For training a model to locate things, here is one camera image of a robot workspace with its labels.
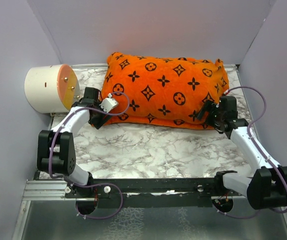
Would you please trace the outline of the orange patterned pillowcase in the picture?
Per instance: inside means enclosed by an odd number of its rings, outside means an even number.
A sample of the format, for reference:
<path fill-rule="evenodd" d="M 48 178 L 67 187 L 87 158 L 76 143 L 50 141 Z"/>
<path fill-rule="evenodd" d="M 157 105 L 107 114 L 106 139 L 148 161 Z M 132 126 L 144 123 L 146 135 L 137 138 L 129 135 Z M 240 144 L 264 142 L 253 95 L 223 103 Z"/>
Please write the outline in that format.
<path fill-rule="evenodd" d="M 197 115 L 229 89 L 221 59 L 160 58 L 114 52 L 107 58 L 101 95 L 117 100 L 107 124 L 135 123 L 209 130 Z"/>

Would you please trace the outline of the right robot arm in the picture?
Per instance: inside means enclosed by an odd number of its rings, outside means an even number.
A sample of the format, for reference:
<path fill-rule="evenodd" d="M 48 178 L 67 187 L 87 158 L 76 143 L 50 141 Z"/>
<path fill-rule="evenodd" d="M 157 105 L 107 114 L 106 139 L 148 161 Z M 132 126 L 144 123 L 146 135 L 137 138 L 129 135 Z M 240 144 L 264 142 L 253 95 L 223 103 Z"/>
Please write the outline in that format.
<path fill-rule="evenodd" d="M 219 102 L 204 104 L 197 119 L 220 134 L 225 134 L 241 151 L 251 167 L 252 177 L 236 171 L 219 171 L 214 177 L 213 190 L 224 196 L 230 190 L 246 197 L 255 210 L 287 207 L 287 166 L 281 166 L 252 135 L 249 123 L 238 117 L 237 100 L 233 96 L 221 96 Z"/>

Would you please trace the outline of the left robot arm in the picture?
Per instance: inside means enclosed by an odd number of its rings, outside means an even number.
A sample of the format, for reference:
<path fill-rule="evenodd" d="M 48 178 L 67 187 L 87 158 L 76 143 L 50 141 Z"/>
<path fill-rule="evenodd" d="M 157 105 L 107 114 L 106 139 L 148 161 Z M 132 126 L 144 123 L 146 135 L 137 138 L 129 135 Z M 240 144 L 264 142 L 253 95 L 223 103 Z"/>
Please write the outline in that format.
<path fill-rule="evenodd" d="M 63 178 L 76 186 L 82 197 L 89 197 L 94 191 L 94 180 L 90 172 L 77 165 L 74 137 L 86 124 L 96 129 L 102 127 L 118 106 L 112 94 L 100 100 L 100 90 L 86 87 L 84 96 L 74 102 L 68 115 L 50 130 L 38 135 L 37 169 L 48 173 L 53 179 Z"/>

